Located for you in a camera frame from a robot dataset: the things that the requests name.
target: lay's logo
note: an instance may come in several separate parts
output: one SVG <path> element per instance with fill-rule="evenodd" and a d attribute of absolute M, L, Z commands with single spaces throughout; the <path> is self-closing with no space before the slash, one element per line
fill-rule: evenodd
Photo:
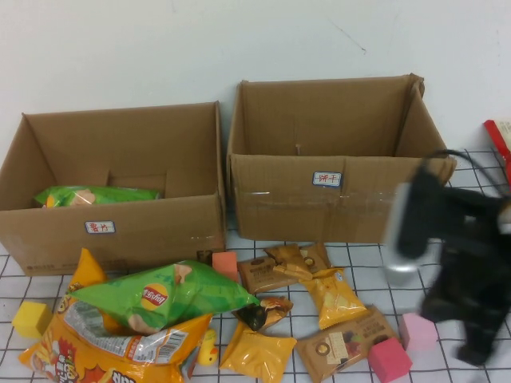
<path fill-rule="evenodd" d="M 165 286 L 160 283 L 151 283 L 144 287 L 141 305 L 146 310 L 155 310 L 165 303 L 168 298 L 168 292 Z"/>

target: pink cube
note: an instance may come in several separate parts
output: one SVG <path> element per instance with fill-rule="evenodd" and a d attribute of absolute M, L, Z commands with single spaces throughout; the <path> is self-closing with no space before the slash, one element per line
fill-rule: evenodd
<path fill-rule="evenodd" d="M 407 351 L 432 349 L 438 340 L 438 332 L 434 323 L 416 313 L 404 314 L 399 330 Z"/>
<path fill-rule="evenodd" d="M 396 338 L 373 345 L 367 360 L 382 383 L 404 377 L 412 367 L 412 361 Z"/>
<path fill-rule="evenodd" d="M 240 282 L 238 277 L 238 259 L 234 251 L 213 253 L 213 269 L 234 282 Z"/>

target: yellow cube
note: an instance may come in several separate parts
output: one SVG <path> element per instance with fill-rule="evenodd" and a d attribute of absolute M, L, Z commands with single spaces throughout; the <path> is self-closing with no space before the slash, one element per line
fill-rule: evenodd
<path fill-rule="evenodd" d="M 13 319 L 13 327 L 24 338 L 39 339 L 48 327 L 51 310 L 44 303 L 24 301 Z"/>

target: snack package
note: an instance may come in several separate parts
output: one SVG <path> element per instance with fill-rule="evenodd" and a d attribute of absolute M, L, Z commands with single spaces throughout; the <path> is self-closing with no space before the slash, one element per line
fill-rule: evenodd
<path fill-rule="evenodd" d="M 293 302 L 285 297 L 267 297 L 259 305 L 249 305 L 233 314 L 253 331 L 263 331 L 273 326 L 293 308 Z"/>
<path fill-rule="evenodd" d="M 263 383 L 280 383 L 295 345 L 294 338 L 266 337 L 238 322 L 220 368 L 258 377 Z"/>
<path fill-rule="evenodd" d="M 511 121 L 487 120 L 485 128 L 491 137 L 495 148 L 504 158 L 505 174 L 508 182 L 511 180 Z"/>
<path fill-rule="evenodd" d="M 373 345 L 397 337 L 385 315 L 370 306 L 354 321 L 339 323 L 298 341 L 296 349 L 312 381 L 320 383 L 365 359 Z"/>
<path fill-rule="evenodd" d="M 97 308 L 70 294 L 105 280 L 103 270 L 83 251 L 42 340 L 22 353 L 20 362 L 59 383 L 184 382 L 179 366 L 199 343 L 212 316 L 204 315 L 151 337 L 113 336 Z"/>
<path fill-rule="evenodd" d="M 240 284 L 195 261 L 126 275 L 72 295 L 145 335 L 204 314 L 259 304 Z"/>
<path fill-rule="evenodd" d="M 303 259 L 298 245 L 277 246 L 264 249 L 275 260 L 273 271 L 300 279 L 312 279 L 312 273 Z"/>
<path fill-rule="evenodd" d="M 43 207 L 147 201 L 158 198 L 160 194 L 155 190 L 113 186 L 52 186 L 35 196 L 35 200 Z"/>
<path fill-rule="evenodd" d="M 300 254 L 312 274 L 332 267 L 330 259 L 328 259 L 327 249 L 322 243 L 300 247 Z"/>
<path fill-rule="evenodd" d="M 238 262 L 241 282 L 250 294 L 264 293 L 298 283 L 297 278 L 273 271 L 275 261 L 270 257 Z"/>
<path fill-rule="evenodd" d="M 366 311 L 351 290 L 340 267 L 320 270 L 311 281 L 300 280 L 309 293 L 319 313 L 319 328 L 355 319 Z"/>

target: cardboard box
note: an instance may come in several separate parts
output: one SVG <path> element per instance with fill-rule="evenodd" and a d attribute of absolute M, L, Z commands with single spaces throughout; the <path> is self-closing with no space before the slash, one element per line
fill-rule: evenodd
<path fill-rule="evenodd" d="M 423 79 L 242 82 L 228 145 L 241 236 L 376 243 L 398 184 L 445 148 Z M 446 182 L 451 159 L 431 161 Z"/>
<path fill-rule="evenodd" d="M 34 196 L 52 185 L 164 198 L 37 207 Z M 101 221 L 115 232 L 89 234 L 85 223 Z M 73 273 L 81 247 L 106 269 L 138 269 L 223 250 L 224 238 L 217 103 L 22 117 L 0 171 L 0 242 L 28 275 Z"/>

